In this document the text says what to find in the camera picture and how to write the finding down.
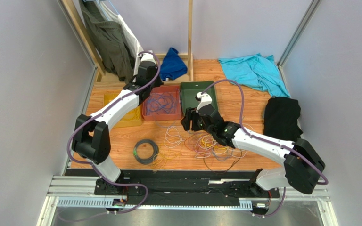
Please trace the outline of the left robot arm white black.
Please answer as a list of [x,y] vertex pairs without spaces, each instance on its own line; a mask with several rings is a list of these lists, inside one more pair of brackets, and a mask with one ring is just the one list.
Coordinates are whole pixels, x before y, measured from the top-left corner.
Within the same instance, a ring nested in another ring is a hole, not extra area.
[[141,61],[138,73],[114,100],[90,116],[81,114],[76,119],[67,152],[74,151],[79,154],[85,159],[84,164],[91,165],[110,183],[115,183],[121,175],[121,170],[109,157],[110,131],[128,112],[148,99],[154,87],[162,85],[159,78],[160,67],[156,60]]

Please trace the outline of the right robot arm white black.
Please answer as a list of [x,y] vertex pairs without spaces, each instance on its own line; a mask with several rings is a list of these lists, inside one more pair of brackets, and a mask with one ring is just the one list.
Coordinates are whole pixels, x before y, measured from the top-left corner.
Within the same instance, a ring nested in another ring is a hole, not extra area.
[[263,190],[291,186],[303,194],[312,194],[325,178],[325,163],[305,139],[279,140],[252,132],[244,126],[226,121],[212,105],[188,108],[181,120],[185,131],[205,131],[222,146],[247,150],[280,165],[275,169],[259,169],[251,182]]

